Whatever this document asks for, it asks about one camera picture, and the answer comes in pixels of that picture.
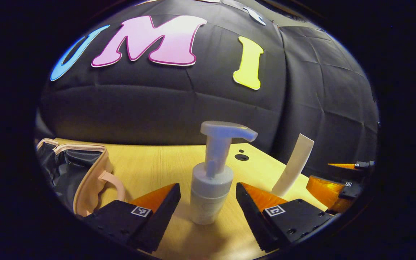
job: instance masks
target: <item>pump nozzle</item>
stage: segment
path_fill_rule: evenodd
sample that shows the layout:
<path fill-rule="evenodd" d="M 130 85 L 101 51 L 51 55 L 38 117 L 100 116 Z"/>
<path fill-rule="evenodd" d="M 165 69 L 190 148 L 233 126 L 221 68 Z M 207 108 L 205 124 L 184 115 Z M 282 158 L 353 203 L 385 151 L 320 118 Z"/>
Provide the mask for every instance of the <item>pump nozzle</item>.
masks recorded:
<path fill-rule="evenodd" d="M 258 133 L 246 126 L 222 121 L 203 122 L 200 132 L 208 136 L 205 171 L 210 178 L 224 171 L 232 138 L 243 138 L 252 142 L 258 136 Z"/>

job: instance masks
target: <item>blue letter u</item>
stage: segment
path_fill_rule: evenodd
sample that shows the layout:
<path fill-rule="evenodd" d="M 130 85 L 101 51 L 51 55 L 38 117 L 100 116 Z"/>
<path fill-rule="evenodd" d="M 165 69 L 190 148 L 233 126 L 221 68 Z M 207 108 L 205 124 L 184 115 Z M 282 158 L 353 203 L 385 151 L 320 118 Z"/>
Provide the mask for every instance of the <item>blue letter u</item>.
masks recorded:
<path fill-rule="evenodd" d="M 82 39 L 84 39 L 84 37 L 76 41 L 76 43 L 74 43 L 70 47 L 70 49 L 68 49 L 64 53 L 64 55 L 59 59 L 57 64 L 54 66 L 54 69 L 52 70 L 52 73 L 51 73 L 51 81 L 55 81 L 56 79 L 60 78 L 63 74 L 65 74 L 65 72 L 67 72 L 68 69 L 70 69 L 73 66 L 73 64 L 75 64 L 76 60 L 81 56 L 81 54 L 83 54 L 83 51 L 88 47 L 89 43 L 91 43 L 91 41 L 94 40 L 94 38 L 96 38 L 96 36 L 101 31 L 105 30 L 106 28 L 109 28 L 109 26 L 110 25 L 106 25 L 90 33 L 88 35 L 88 38 L 86 38 L 86 40 L 84 40 L 84 42 L 78 47 L 78 50 L 76 50 L 75 54 L 73 54 L 70 60 L 62 64 L 65 58 L 67 57 L 67 55 L 70 53 L 70 51 L 76 46 L 77 43 L 79 43 Z"/>

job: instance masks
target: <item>foam pump dispenser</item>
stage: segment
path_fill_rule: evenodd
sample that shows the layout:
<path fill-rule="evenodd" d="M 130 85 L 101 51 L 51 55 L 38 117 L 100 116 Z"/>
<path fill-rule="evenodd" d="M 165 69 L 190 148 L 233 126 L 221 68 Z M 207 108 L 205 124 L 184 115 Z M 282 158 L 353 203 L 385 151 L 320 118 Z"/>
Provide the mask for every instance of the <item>foam pump dispenser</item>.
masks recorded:
<path fill-rule="evenodd" d="M 237 123 L 205 121 L 201 130 L 207 135 L 205 161 L 195 165 L 190 185 L 190 218 L 196 224 L 213 223 L 226 200 L 233 180 L 233 171 L 226 166 L 232 138 L 248 142 L 258 133 Z"/>

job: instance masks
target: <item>letter m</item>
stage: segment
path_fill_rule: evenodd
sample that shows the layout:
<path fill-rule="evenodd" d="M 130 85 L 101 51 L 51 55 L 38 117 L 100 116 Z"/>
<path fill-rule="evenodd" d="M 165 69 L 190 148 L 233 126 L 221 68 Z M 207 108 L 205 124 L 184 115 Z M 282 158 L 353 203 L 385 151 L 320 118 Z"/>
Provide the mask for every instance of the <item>letter m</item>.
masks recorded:
<path fill-rule="evenodd" d="M 182 15 L 155 28 L 150 16 L 141 16 L 122 22 L 122 27 L 109 41 L 102 53 L 94 58 L 91 66 L 108 66 L 119 61 L 122 54 L 118 51 L 126 40 L 127 54 L 131 61 L 147 51 L 158 39 L 163 37 L 160 46 L 149 54 L 149 59 L 158 64 L 189 66 L 195 64 L 192 54 L 197 29 L 206 24 L 205 19 Z"/>

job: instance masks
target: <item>wooden table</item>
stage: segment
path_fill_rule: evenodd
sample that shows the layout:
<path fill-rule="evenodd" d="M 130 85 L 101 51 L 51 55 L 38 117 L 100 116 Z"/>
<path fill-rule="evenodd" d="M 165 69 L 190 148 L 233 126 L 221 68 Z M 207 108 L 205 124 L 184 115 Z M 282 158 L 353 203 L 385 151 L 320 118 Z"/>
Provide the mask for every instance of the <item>wooden table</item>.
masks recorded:
<path fill-rule="evenodd" d="M 63 143 L 86 143 L 57 138 Z M 190 181 L 192 168 L 205 160 L 205 146 L 139 146 L 102 144 L 107 147 L 114 166 L 113 174 L 127 189 L 127 201 L 145 195 L 171 183 L 179 183 L 181 199 L 158 250 L 152 255 L 167 260 L 251 260 L 265 255 L 245 220 L 235 198 L 237 182 L 245 182 L 265 191 L 271 191 L 282 174 L 285 164 L 261 152 L 249 143 L 231 145 L 227 165 L 234 171 L 231 191 L 218 219 L 211 225 L 201 226 L 189 219 Z M 234 158 L 244 150 L 250 159 Z M 284 199 L 304 199 L 325 211 L 306 189 L 308 178 L 298 177 Z M 107 184 L 100 194 L 99 207 L 116 199 L 117 192 Z"/>

